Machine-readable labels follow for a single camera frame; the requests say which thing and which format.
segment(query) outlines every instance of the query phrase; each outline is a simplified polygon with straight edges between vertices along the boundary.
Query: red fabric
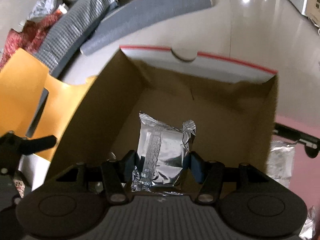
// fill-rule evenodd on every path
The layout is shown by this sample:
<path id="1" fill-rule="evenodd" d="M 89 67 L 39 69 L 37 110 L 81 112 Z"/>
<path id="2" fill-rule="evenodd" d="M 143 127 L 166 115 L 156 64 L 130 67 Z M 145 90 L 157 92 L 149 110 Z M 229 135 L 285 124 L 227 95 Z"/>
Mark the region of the red fabric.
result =
<path id="1" fill-rule="evenodd" d="M 59 20 L 61 15 L 62 13 L 58 10 L 38 23 L 27 21 L 20 33 L 11 29 L 4 44 L 0 71 L 17 49 L 22 48 L 30 54 L 37 52 L 51 26 Z"/>

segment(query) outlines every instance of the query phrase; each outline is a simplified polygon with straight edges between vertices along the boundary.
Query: red edge of box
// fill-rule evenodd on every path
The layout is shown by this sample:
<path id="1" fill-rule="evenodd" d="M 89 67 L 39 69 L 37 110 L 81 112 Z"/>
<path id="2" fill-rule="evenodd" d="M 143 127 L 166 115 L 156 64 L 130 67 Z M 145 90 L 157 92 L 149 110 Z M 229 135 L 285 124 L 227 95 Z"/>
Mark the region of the red edge of box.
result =
<path id="1" fill-rule="evenodd" d="M 120 47 L 120 49 L 145 49 L 145 50 L 157 50 L 157 51 L 171 51 L 170 47 L 162 47 L 162 46 L 120 45 L 119 47 Z M 219 55 L 215 55 L 212 53 L 206 53 L 206 52 L 198 52 L 197 55 L 199 57 L 214 58 L 217 60 L 224 60 L 224 61 L 229 61 L 232 63 L 237 63 L 237 64 L 244 65 L 244 66 L 247 66 L 250 68 L 254 68 L 254 69 L 264 71 L 264 72 L 268 72 L 273 75 L 276 75 L 278 73 L 277 70 L 273 70 L 273 69 L 269 69 L 269 68 L 262 67 L 259 65 L 255 65 L 255 64 L 252 64 L 252 63 L 249 63 L 246 61 L 242 61 L 239 59 L 235 59 L 235 58 L 219 56 Z"/>

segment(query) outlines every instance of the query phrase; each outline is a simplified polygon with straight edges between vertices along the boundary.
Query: circular cover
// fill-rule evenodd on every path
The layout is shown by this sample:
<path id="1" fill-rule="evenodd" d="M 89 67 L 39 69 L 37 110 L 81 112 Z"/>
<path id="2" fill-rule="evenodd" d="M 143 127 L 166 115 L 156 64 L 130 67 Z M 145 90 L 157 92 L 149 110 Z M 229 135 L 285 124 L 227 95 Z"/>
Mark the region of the circular cover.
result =
<path id="1" fill-rule="evenodd" d="M 232 192 L 220 202 L 220 213 L 232 228 L 258 237 L 281 237 L 297 233 L 307 207 L 291 192 Z"/>
<path id="2" fill-rule="evenodd" d="M 105 212 L 103 200 L 93 193 L 36 192 L 16 208 L 22 227 L 31 235 L 68 238 L 88 231 Z"/>

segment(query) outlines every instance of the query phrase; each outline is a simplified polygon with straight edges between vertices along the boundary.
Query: ribbed gray panel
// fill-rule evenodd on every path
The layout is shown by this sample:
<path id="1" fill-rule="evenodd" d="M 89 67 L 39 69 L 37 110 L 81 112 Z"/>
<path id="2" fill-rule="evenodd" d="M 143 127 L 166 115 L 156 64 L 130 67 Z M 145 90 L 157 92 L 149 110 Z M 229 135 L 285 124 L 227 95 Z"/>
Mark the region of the ribbed gray panel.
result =
<path id="1" fill-rule="evenodd" d="M 64 67 L 67 63 L 64 58 L 69 50 L 82 35 L 87 37 L 90 34 L 86 33 L 86 30 L 105 15 L 113 2 L 116 0 L 79 0 L 76 2 L 70 11 L 50 29 L 34 56 L 50 69 L 50 74 L 58 64 L 62 63 Z"/>
<path id="2" fill-rule="evenodd" d="M 74 240 L 249 240 L 228 228 L 214 208 L 194 204 L 189 196 L 136 196 L 109 209 L 93 230 Z M 288 240 L 301 240 L 292 236 Z M 27 236 L 24 240 L 35 240 Z"/>

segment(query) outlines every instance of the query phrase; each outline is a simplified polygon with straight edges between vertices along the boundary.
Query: silver wrapper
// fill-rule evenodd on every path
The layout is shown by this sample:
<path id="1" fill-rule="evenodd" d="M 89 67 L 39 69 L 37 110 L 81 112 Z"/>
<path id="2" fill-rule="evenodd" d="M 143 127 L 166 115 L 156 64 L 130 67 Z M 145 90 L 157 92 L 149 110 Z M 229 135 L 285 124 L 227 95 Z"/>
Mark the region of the silver wrapper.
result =
<path id="1" fill-rule="evenodd" d="M 266 174 L 286 188 L 289 187 L 292 176 L 294 153 L 295 144 L 271 142 Z"/>
<path id="2" fill-rule="evenodd" d="M 141 166 L 132 173 L 132 191 L 178 185 L 196 135 L 195 123 L 186 121 L 179 130 L 144 113 L 139 113 L 139 117 L 141 130 L 137 153 Z"/>
<path id="3" fill-rule="evenodd" d="M 306 222 L 299 234 L 303 240 L 311 240 L 316 234 L 316 209 L 314 206 L 308 209 Z"/>

